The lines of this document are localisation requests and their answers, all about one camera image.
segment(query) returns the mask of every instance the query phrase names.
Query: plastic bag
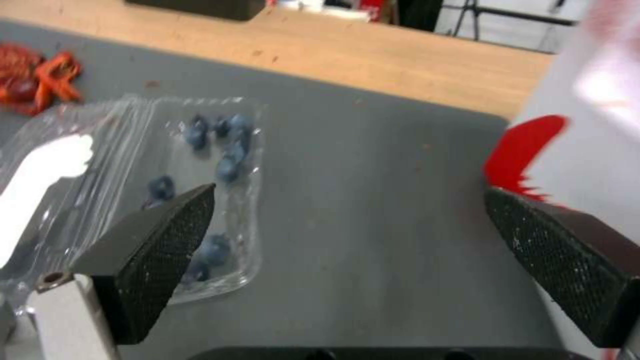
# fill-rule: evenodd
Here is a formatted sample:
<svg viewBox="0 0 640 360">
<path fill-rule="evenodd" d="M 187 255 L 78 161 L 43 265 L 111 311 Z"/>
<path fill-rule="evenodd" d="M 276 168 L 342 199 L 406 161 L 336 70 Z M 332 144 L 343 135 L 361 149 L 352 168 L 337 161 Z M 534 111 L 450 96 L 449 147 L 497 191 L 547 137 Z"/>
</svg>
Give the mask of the plastic bag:
<svg viewBox="0 0 640 360">
<path fill-rule="evenodd" d="M 42 274 L 67 269 L 112 224 L 148 206 L 148 184 L 161 176 L 173 179 L 175 193 L 215 182 L 216 209 L 207 234 L 227 241 L 222 246 L 223 258 L 218 256 L 207 265 L 206 276 L 183 281 L 170 302 L 201 299 L 246 284 L 260 266 L 256 217 L 264 110 L 242 97 L 125 97 L 93 105 L 61 105 L 28 122 L 0 152 L 0 197 L 6 195 L 29 154 L 38 147 L 41 153 L 51 153 L 43 151 L 43 144 L 69 136 L 89 138 L 92 154 L 83 174 L 63 176 L 46 189 L 0 269 L 0 291 L 22 313 L 26 297 Z M 232 146 L 229 136 L 208 132 L 206 145 L 199 150 L 186 141 L 196 115 L 209 124 L 234 115 L 249 122 L 250 145 L 234 181 L 226 184 L 216 178 L 216 165 Z M 47 171 L 73 161 L 74 154 L 56 153 Z"/>
</svg>

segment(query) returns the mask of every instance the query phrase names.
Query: gray table mat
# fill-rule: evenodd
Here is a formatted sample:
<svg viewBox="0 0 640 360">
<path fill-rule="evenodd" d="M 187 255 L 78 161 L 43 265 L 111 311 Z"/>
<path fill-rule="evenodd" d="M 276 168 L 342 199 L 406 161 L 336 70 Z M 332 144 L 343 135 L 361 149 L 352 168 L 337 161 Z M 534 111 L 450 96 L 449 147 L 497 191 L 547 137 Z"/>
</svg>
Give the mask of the gray table mat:
<svg viewBox="0 0 640 360">
<path fill-rule="evenodd" d="M 0 21 L 2 41 L 73 50 L 87 101 L 269 104 L 260 274 L 169 307 L 142 344 L 121 347 L 124 359 L 225 345 L 560 346 L 483 211 L 482 165 L 502 119 L 11 22 Z M 0 113 L 0 144 L 24 122 Z"/>
</svg>

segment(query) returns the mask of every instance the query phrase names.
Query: red item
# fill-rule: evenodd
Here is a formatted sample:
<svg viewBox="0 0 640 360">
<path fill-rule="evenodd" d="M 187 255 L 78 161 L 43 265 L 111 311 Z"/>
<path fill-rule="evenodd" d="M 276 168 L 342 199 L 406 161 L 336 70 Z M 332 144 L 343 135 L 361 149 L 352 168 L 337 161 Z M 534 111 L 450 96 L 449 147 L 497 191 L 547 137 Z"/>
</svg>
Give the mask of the red item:
<svg viewBox="0 0 640 360">
<path fill-rule="evenodd" d="M 528 180 L 525 171 L 567 123 L 564 116 L 547 115 L 508 129 L 484 165 L 489 184 L 544 201 L 547 195 L 523 184 Z"/>
<path fill-rule="evenodd" d="M 382 6 L 384 0 L 361 0 L 360 9 L 367 10 L 371 14 L 371 21 L 380 20 L 380 13 L 382 12 Z"/>
<path fill-rule="evenodd" d="M 25 47 L 0 44 L 0 106 L 21 114 L 41 113 L 53 102 L 81 101 L 71 81 L 82 72 L 73 54 L 63 52 L 51 60 Z"/>
</svg>

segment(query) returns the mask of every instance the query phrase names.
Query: wooden table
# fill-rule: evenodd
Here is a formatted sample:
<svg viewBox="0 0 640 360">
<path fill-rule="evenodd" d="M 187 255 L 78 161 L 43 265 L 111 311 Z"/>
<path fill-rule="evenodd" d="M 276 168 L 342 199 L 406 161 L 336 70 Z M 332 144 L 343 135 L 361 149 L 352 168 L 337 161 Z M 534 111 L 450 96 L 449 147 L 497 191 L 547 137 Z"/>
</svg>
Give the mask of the wooden table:
<svg viewBox="0 0 640 360">
<path fill-rule="evenodd" d="M 2 0 L 0 18 L 512 119 L 545 54 L 266 8 L 231 22 L 123 0 Z"/>
</svg>

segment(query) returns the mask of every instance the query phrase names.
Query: textured rubber pad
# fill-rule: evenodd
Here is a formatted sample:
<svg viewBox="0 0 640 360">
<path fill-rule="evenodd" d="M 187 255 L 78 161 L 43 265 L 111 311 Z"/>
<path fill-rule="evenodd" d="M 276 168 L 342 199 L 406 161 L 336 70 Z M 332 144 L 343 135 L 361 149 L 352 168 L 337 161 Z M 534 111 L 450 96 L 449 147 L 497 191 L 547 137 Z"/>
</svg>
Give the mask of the textured rubber pad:
<svg viewBox="0 0 640 360">
<path fill-rule="evenodd" d="M 640 312 L 640 247 L 597 218 L 498 188 L 487 214 L 520 264 L 598 347 L 621 347 Z"/>
<path fill-rule="evenodd" d="M 129 215 L 74 263 L 92 277 L 117 344 L 141 342 L 155 324 L 209 226 L 214 189 Z"/>
</svg>

